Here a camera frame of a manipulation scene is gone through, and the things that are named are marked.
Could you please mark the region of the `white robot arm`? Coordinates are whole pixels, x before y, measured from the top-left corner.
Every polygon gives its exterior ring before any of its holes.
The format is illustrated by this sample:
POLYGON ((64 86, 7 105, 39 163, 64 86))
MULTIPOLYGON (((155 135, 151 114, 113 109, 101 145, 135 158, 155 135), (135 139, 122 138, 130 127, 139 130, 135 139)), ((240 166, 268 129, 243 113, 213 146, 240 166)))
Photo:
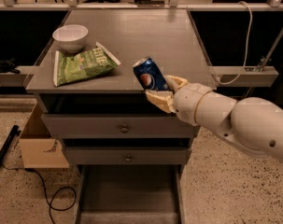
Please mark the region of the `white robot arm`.
POLYGON ((283 162, 283 109, 257 97, 237 101, 211 88, 167 76, 167 91, 146 91, 149 102, 192 125, 208 129, 251 157, 283 162))

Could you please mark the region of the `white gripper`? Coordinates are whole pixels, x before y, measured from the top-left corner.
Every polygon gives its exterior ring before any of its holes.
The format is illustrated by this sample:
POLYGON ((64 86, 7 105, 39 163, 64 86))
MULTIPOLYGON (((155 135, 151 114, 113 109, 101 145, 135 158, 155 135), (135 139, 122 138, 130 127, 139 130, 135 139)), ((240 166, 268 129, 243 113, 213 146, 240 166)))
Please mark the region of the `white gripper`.
POLYGON ((195 118, 197 106, 206 94, 212 92, 212 89, 199 83, 189 83, 183 77, 166 75, 164 78, 170 90, 175 93, 174 99, 171 91, 146 90, 148 101, 163 112, 176 112, 181 121, 197 126, 195 118))

